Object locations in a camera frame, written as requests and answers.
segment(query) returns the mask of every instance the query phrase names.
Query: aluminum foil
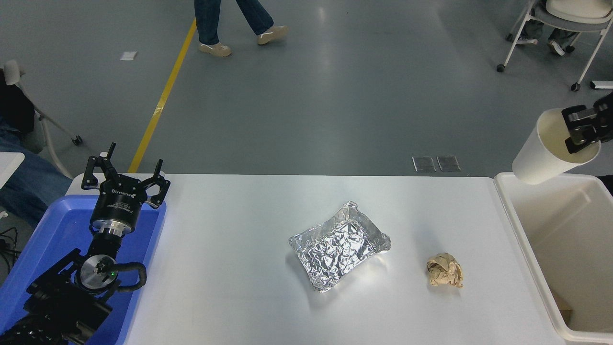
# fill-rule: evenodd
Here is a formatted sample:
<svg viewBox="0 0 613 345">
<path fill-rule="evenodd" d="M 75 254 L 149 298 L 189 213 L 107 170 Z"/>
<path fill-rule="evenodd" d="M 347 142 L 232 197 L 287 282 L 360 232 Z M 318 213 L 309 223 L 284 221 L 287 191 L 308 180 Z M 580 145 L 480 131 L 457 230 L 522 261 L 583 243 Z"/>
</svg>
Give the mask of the aluminum foil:
<svg viewBox="0 0 613 345">
<path fill-rule="evenodd" d="M 350 201 L 325 223 L 290 237 L 289 245 L 313 288 L 326 292 L 357 265 L 376 253 L 387 252 L 392 244 Z"/>
</svg>

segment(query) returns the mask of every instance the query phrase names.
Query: crumpled paper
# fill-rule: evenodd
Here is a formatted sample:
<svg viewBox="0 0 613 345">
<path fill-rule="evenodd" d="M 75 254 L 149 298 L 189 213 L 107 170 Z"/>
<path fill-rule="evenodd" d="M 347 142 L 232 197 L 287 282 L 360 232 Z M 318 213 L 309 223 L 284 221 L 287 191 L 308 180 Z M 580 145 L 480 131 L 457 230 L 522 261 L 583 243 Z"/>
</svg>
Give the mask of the crumpled paper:
<svg viewBox="0 0 613 345">
<path fill-rule="evenodd" d="M 428 275 L 430 285 L 449 284 L 462 287 L 462 267 L 449 253 L 440 253 L 428 259 Z"/>
</svg>

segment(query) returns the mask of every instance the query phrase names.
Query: white plastic bin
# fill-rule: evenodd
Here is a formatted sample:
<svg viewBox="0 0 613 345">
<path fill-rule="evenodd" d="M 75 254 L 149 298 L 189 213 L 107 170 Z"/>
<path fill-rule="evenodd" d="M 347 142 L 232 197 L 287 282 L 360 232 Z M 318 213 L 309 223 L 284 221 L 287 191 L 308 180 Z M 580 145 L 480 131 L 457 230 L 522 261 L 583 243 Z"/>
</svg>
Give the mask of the white plastic bin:
<svg viewBox="0 0 613 345">
<path fill-rule="evenodd" d="M 556 330 L 570 341 L 613 344 L 611 194 L 576 174 L 528 185 L 504 172 L 494 183 Z M 549 288 L 573 309 L 568 327 Z"/>
</svg>

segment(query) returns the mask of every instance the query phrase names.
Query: white paper cup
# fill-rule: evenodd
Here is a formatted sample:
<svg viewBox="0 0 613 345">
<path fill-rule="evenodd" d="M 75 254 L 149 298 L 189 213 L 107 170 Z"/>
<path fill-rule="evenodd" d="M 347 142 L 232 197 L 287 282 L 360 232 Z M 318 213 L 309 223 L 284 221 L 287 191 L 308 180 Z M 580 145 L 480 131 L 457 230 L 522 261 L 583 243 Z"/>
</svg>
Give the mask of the white paper cup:
<svg viewBox="0 0 613 345">
<path fill-rule="evenodd" d="M 600 152 L 600 141 L 577 153 L 568 153 L 564 141 L 570 137 L 562 109 L 543 112 L 513 161 L 513 173 L 521 181 L 535 185 L 586 164 Z"/>
</svg>

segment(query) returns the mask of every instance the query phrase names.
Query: yellow floor line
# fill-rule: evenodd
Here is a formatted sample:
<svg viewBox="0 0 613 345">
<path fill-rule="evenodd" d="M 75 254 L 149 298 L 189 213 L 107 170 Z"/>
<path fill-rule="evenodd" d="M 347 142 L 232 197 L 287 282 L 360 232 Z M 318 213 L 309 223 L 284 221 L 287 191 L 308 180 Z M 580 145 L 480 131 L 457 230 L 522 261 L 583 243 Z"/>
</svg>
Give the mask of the yellow floor line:
<svg viewBox="0 0 613 345">
<path fill-rule="evenodd" d="M 139 148 L 136 150 L 136 154 L 132 159 L 132 163 L 130 164 L 130 168 L 128 168 L 129 173 L 136 173 L 139 168 L 140 162 L 143 160 L 143 156 L 145 156 L 145 151 L 147 146 L 149 146 L 149 142 L 151 141 L 151 136 L 153 135 L 153 131 L 155 131 L 156 126 L 158 125 L 158 120 L 162 116 L 162 111 L 164 110 L 164 106 L 166 105 L 166 101 L 168 100 L 168 95 L 172 90 L 172 86 L 175 84 L 175 80 L 177 79 L 177 75 L 179 74 L 179 70 L 181 69 L 181 65 L 183 64 L 183 59 L 185 59 L 185 55 L 188 52 L 189 45 L 192 41 L 192 37 L 194 37 L 194 33 L 196 32 L 196 19 L 192 22 L 191 27 L 189 28 L 188 35 L 185 37 L 185 42 L 183 43 L 183 47 L 181 48 L 181 52 L 179 52 L 179 56 L 175 62 L 175 66 L 172 68 L 172 72 L 170 73 L 170 77 L 168 77 L 168 81 L 166 82 L 166 86 L 164 87 L 164 91 L 162 91 L 162 96 L 160 96 L 158 101 L 158 106 L 156 106 L 153 115 L 151 116 L 151 120 L 149 121 L 149 125 L 147 126 L 147 130 L 145 130 L 145 135 L 143 135 L 143 139 L 140 141 Z"/>
</svg>

